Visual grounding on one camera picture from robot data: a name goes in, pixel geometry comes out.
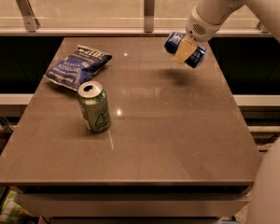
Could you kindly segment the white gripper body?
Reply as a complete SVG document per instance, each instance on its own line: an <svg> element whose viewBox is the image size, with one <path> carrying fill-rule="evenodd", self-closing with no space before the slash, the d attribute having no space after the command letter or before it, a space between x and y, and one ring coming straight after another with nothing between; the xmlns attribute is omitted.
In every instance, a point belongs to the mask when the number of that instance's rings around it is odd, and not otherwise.
<svg viewBox="0 0 280 224"><path fill-rule="evenodd" d="M186 23L187 35L197 42L205 42L210 40L219 30L221 25L214 25L205 21L194 8Z"/></svg>

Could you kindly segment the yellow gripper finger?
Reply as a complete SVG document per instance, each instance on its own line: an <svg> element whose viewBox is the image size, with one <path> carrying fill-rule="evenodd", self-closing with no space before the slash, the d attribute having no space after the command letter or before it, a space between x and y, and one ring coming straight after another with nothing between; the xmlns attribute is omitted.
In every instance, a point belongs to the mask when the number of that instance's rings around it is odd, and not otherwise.
<svg viewBox="0 0 280 224"><path fill-rule="evenodd" d="M175 60L178 63L184 63L191 56L191 54L196 50L197 47L198 45L193 38L190 38L189 36L185 36L181 40L178 49L175 53Z"/></svg>

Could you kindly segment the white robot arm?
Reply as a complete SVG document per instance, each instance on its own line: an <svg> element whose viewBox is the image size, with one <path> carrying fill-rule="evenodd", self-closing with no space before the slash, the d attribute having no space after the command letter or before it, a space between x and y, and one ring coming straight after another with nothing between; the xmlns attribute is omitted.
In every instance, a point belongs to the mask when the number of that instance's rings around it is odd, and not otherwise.
<svg viewBox="0 0 280 224"><path fill-rule="evenodd" d="M175 59L182 63L209 40L233 11L246 5L280 43L280 0L199 0L187 21ZM280 137L264 155L245 224L280 224Z"/></svg>

